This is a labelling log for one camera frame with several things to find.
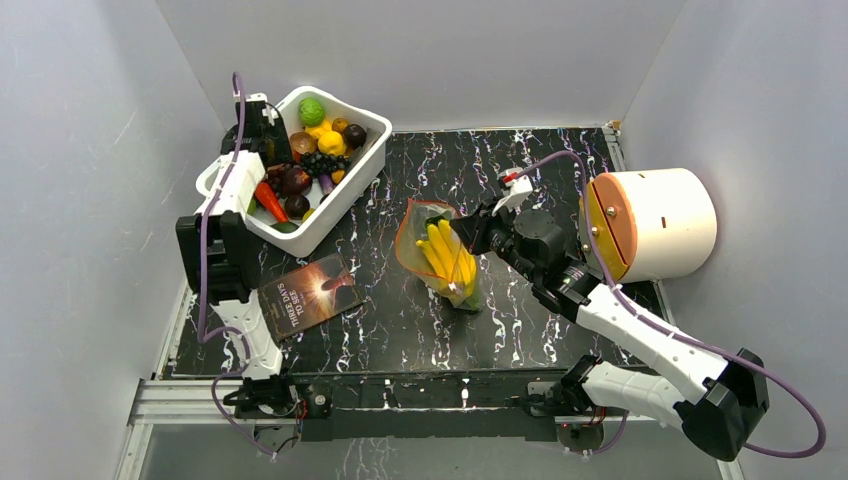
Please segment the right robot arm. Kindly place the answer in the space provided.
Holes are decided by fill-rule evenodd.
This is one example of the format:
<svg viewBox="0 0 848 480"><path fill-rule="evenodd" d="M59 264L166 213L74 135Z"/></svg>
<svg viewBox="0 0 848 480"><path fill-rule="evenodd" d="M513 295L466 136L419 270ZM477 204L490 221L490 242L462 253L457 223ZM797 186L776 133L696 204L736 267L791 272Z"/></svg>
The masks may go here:
<svg viewBox="0 0 848 480"><path fill-rule="evenodd" d="M680 430L709 456L729 462L769 408L762 359L705 351L679 329L641 310L566 248L566 234L541 210L514 214L482 204L450 226L472 254L494 253L532 285L549 311L623 347L650 368L626 371L586 356L561 380L577 414L609 406Z"/></svg>

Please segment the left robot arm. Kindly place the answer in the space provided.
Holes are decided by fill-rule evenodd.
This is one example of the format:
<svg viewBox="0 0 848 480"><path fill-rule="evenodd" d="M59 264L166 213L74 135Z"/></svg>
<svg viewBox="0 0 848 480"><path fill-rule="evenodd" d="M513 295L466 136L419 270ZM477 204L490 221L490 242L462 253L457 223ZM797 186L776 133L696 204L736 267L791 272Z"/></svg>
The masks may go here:
<svg viewBox="0 0 848 480"><path fill-rule="evenodd" d="M282 127L263 93L235 94L237 123L221 155L197 178L203 203L176 223L186 277L198 296L197 337L233 343L245 379L268 380L282 370L282 352L261 311L260 238L251 232L249 206L265 175L263 141Z"/></svg>

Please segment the clear zip top bag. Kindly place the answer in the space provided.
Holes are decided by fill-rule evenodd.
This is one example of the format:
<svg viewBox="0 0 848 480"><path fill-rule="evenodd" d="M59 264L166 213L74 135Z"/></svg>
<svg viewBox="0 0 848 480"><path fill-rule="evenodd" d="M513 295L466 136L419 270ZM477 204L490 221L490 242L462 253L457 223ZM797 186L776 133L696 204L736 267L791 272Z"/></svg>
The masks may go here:
<svg viewBox="0 0 848 480"><path fill-rule="evenodd" d="M478 262L450 227L451 205L410 199L395 238L400 265L455 309L481 309Z"/></svg>

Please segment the red carrot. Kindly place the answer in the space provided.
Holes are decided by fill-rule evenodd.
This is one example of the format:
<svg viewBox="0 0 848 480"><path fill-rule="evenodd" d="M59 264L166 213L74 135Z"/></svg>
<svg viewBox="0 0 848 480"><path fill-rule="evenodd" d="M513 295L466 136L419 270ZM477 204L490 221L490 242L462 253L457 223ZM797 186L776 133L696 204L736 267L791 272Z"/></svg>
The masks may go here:
<svg viewBox="0 0 848 480"><path fill-rule="evenodd" d="M283 207L279 203L276 194L265 181L260 181L254 191L256 200L274 217L278 223L289 221Z"/></svg>

